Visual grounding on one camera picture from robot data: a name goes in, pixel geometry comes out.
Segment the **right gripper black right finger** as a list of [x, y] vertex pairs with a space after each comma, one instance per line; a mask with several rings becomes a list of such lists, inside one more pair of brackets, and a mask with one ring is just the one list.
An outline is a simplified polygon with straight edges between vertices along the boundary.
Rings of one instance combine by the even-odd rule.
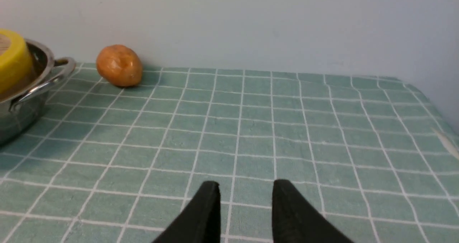
[[272, 192], [274, 243], [351, 243], [289, 180], [275, 180]]

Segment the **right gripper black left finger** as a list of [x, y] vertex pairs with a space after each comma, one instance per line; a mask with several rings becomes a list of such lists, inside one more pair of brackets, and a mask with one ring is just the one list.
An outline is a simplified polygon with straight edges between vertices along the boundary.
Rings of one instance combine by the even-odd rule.
[[205, 181], [173, 222], [154, 243], [219, 243], [220, 190], [216, 181]]

